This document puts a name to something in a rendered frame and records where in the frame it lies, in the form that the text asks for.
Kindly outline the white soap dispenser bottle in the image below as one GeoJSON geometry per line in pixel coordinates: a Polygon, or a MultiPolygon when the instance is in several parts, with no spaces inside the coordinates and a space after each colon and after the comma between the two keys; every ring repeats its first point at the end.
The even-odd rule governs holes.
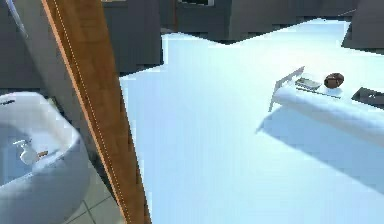
{"type": "Polygon", "coordinates": [[[23,152],[20,154],[20,159],[26,165],[32,165],[39,160],[39,155],[37,151],[32,148],[31,142],[32,140],[19,140],[14,142],[15,146],[23,149],[23,152]]]}

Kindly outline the brown wooden door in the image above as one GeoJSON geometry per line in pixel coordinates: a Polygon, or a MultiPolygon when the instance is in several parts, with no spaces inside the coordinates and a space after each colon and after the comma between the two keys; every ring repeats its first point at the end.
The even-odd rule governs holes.
{"type": "Polygon", "coordinates": [[[41,0],[126,224],[152,224],[101,0],[41,0]]]}

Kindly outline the white bathtub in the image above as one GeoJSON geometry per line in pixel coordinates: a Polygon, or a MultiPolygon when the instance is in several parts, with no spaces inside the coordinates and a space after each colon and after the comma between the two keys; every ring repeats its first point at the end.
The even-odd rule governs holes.
{"type": "Polygon", "coordinates": [[[75,127],[36,92],[0,95],[0,224],[62,224],[89,186],[84,142],[75,127]],[[26,165],[19,140],[48,155],[26,165]]]}

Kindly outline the white table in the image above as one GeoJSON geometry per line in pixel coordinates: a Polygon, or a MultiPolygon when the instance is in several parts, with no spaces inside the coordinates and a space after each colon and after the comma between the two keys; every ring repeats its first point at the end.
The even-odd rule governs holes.
{"type": "Polygon", "coordinates": [[[307,73],[304,66],[296,69],[275,82],[269,112],[277,103],[384,147],[384,109],[352,100],[361,87],[353,90],[346,85],[329,89],[321,83],[317,90],[310,90],[295,84],[301,77],[321,83],[314,74],[307,73]]]}

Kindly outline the brown oval ball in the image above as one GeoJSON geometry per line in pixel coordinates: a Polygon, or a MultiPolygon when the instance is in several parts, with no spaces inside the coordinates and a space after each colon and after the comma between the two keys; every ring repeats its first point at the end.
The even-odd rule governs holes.
{"type": "Polygon", "coordinates": [[[340,87],[343,82],[344,76],[341,73],[331,73],[324,79],[324,85],[330,89],[340,87]]]}

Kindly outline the black flat laptop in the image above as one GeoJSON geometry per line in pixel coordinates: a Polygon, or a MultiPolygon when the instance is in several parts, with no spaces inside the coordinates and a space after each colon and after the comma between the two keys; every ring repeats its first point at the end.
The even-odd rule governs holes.
{"type": "Polygon", "coordinates": [[[352,96],[352,100],[384,109],[384,93],[361,87],[352,96]]]}

